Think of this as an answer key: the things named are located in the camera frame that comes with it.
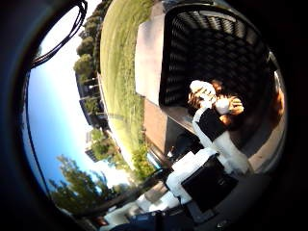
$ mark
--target green tree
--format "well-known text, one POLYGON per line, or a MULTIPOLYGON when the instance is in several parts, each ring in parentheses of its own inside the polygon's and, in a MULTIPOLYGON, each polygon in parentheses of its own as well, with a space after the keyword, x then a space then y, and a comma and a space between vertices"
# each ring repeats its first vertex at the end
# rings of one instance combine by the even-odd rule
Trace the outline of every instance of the green tree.
POLYGON ((110 4, 112 3, 113 0, 104 0, 102 1, 101 3, 99 3, 95 10, 96 11, 102 11, 102 12, 105 12, 106 10, 108 10, 110 4))
POLYGON ((93 54, 94 39, 92 37, 86 37, 82 40, 81 44, 77 47, 77 54, 82 56, 84 54, 93 54))
POLYGON ((100 11, 100 10, 95 10, 93 13, 92 13, 92 17, 95 17, 95 16, 101 16, 104 14, 104 11, 100 11))
POLYGON ((95 37, 95 43, 93 48, 93 64, 94 68, 98 73, 101 73, 100 71, 100 38, 102 34, 102 29, 100 28, 96 34, 95 37))
POLYGON ((92 140, 91 148, 95 157, 98 160, 106 161, 110 167, 125 170, 131 179, 135 178, 132 169, 125 162, 114 140, 96 128, 92 129, 90 133, 92 140))
POLYGON ((93 22, 93 23, 95 23, 97 25, 97 24, 100 24, 101 21, 102 21, 102 17, 100 15, 98 15, 98 16, 93 16, 92 15, 92 16, 87 18, 87 22, 86 23, 93 22))
POLYGON ((57 184, 49 180, 53 187, 51 196, 57 206, 74 214, 101 205, 116 195, 107 187, 103 177, 96 175, 97 180, 94 181, 88 173, 78 168, 75 161, 64 155, 59 156, 58 160, 61 162, 60 170, 66 182, 57 184))
POLYGON ((89 79, 94 75, 93 58, 89 54, 82 55, 75 63, 73 69, 82 79, 89 79))
POLYGON ((97 28, 98 25, 94 22, 89 22, 85 24, 85 31, 92 38, 95 38, 97 33, 97 28))
POLYGON ((81 33, 79 33, 78 36, 79 36, 81 39, 85 39, 86 37, 88 37, 87 32, 86 32, 85 30, 82 31, 81 33))
POLYGON ((89 113, 98 113, 99 108, 97 104, 96 98, 86 98, 85 99, 85 106, 89 113))
POLYGON ((146 160, 146 154, 147 146, 145 144, 139 150, 133 152, 134 171, 140 181, 144 180, 154 171, 154 167, 146 160))

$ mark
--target black cable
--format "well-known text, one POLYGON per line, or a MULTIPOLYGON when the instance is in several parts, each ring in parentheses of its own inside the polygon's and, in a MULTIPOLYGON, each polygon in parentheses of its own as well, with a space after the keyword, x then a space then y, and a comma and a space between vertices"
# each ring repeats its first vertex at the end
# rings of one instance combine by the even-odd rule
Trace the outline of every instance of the black cable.
POLYGON ((85 0, 79 0, 76 2, 75 6, 79 7, 79 12, 69 34, 49 52, 38 58, 35 58, 32 62, 31 68, 37 67, 38 65, 44 64, 49 61, 79 31, 80 27, 83 25, 87 14, 88 3, 85 0))

